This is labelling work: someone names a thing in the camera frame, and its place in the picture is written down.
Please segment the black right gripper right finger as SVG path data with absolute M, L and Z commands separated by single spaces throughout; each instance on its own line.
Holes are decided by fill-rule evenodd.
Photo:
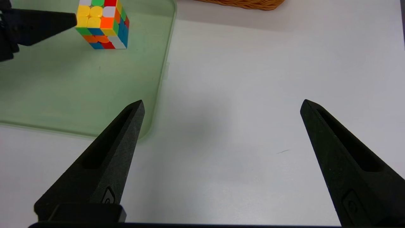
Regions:
M 324 107 L 300 114 L 342 227 L 403 227 L 405 182 Z

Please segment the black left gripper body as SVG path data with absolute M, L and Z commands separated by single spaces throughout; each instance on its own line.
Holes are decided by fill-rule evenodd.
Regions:
M 1 20 L 0 20 L 0 61 L 8 61 L 14 58 L 14 53 L 19 52 L 19 47 L 13 38 L 10 25 L 6 19 L 6 14 L 11 9 L 9 0 L 0 1 Z

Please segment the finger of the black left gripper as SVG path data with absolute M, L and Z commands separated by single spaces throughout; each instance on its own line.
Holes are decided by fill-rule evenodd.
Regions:
M 4 9 L 3 22 L 12 42 L 31 46 L 75 27 L 77 18 L 74 13 Z

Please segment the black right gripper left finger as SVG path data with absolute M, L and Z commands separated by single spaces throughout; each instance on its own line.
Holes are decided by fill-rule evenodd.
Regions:
M 38 221 L 121 221 L 120 201 L 144 116 L 142 100 L 126 106 L 35 202 Z

